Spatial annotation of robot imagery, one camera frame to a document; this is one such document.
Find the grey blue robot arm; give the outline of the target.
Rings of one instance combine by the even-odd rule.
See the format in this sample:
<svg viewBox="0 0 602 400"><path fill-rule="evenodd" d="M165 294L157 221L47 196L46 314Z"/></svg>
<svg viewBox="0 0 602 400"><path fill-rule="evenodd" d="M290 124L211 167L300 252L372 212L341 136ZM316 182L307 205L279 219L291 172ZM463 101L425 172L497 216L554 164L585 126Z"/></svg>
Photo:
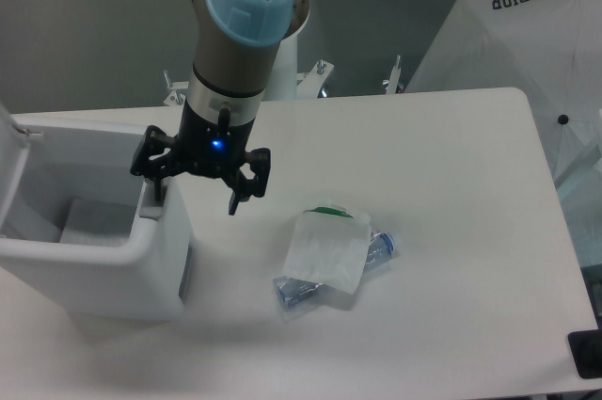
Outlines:
<svg viewBox="0 0 602 400"><path fill-rule="evenodd" d="M271 153L247 142L281 42L291 33L296 0L191 0L198 20L178 133L150 126L131 172L163 199L163 181L183 173L223 181L229 209L265 194Z"/></svg>

